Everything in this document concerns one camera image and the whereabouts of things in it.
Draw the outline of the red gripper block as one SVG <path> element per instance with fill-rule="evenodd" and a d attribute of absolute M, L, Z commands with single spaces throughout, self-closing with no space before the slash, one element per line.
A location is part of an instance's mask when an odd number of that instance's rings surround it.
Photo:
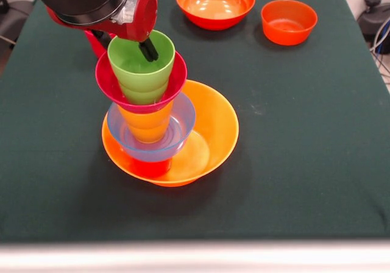
<path fill-rule="evenodd" d="M 49 16 L 73 29 L 90 30 L 104 49 L 113 38 L 143 41 L 139 49 L 148 62 L 158 60 L 149 35 L 157 19 L 158 0 L 45 0 Z"/>

